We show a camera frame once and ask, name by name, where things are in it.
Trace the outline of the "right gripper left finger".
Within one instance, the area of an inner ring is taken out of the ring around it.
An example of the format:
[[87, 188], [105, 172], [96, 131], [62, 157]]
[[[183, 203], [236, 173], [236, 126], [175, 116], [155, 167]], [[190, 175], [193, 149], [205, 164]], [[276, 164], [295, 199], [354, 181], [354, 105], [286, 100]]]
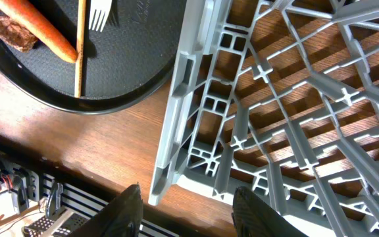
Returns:
[[140, 186], [133, 184], [68, 237], [135, 237], [139, 235], [142, 218]]

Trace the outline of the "grey dishwasher rack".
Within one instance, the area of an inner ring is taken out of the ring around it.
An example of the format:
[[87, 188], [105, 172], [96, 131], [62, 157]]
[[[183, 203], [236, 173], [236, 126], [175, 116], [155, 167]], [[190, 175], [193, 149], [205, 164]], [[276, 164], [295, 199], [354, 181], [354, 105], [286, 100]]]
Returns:
[[379, 1], [188, 1], [149, 204], [173, 185], [379, 236]]

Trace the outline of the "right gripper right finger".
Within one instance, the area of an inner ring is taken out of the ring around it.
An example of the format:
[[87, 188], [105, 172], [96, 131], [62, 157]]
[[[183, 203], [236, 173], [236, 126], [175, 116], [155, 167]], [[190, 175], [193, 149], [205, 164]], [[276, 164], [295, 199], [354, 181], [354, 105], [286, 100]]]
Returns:
[[238, 237], [307, 237], [245, 186], [236, 188], [232, 210]]

